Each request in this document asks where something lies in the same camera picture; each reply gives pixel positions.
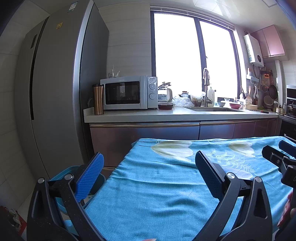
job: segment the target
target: kitchen sink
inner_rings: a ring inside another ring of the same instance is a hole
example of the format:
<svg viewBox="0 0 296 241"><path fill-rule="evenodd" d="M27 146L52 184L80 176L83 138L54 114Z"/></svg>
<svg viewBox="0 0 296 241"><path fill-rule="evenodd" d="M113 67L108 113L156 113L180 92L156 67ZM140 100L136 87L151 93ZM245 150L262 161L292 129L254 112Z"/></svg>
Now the kitchen sink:
<svg viewBox="0 0 296 241"><path fill-rule="evenodd" d="M188 108L194 111L230 111L230 112L241 112L241 110L235 110L225 107L191 107Z"/></svg>

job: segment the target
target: soap bottle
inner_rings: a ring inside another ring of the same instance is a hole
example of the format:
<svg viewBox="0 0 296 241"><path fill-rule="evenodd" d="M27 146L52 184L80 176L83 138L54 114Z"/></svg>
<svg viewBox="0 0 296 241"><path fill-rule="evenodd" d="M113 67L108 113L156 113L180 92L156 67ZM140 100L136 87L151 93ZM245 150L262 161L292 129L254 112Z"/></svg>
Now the soap bottle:
<svg viewBox="0 0 296 241"><path fill-rule="evenodd" d="M212 89L212 87L210 87L210 89L208 90L207 97L209 100L212 101L211 104L208 104L208 107L213 107L215 104L215 91Z"/></svg>

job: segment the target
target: ceiling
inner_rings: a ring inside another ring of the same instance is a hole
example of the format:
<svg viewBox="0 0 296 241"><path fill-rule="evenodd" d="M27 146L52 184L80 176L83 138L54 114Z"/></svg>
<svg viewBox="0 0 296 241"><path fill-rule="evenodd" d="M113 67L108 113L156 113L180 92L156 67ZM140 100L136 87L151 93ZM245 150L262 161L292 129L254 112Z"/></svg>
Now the ceiling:
<svg viewBox="0 0 296 241"><path fill-rule="evenodd" d="M53 13L75 0L31 0L48 13ZM270 25L277 25L279 30L291 29L292 24L277 5L275 0L94 0L97 7L127 3L152 2L169 3L195 9L203 9L223 17L250 32Z"/></svg>

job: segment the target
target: hand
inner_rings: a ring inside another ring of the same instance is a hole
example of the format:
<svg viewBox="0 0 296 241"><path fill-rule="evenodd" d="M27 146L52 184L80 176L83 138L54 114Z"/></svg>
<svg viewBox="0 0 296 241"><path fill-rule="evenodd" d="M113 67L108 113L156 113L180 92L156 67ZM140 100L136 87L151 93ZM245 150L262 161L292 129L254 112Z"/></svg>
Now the hand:
<svg viewBox="0 0 296 241"><path fill-rule="evenodd" d="M292 199L292 195L293 195L293 192L291 192L289 195L288 195L288 201L284 207L284 211L281 215L281 218L279 220L279 223L278 223L278 227L281 226L284 221L289 217L289 215L291 216L291 218L296 214L296 208L293 208L291 210L291 199Z"/></svg>

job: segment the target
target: silver bolt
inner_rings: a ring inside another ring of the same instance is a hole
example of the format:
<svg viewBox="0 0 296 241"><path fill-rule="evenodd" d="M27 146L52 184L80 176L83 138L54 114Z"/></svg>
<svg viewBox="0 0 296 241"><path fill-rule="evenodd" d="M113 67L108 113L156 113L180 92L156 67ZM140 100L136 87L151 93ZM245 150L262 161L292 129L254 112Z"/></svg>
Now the silver bolt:
<svg viewBox="0 0 296 241"><path fill-rule="evenodd" d="M227 173L227 177L230 179L234 179L235 175L233 173L229 172L229 173Z"/></svg>
<svg viewBox="0 0 296 241"><path fill-rule="evenodd" d="M255 181L260 183L262 182L262 179L260 177L255 177Z"/></svg>
<svg viewBox="0 0 296 241"><path fill-rule="evenodd" d="M38 183L43 183L43 182L44 182L44 178L41 177L38 179Z"/></svg>
<svg viewBox="0 0 296 241"><path fill-rule="evenodd" d="M64 176L64 178L65 178L66 180L70 180L70 179L72 179L72 177L73 177L72 174L67 174L67 175Z"/></svg>

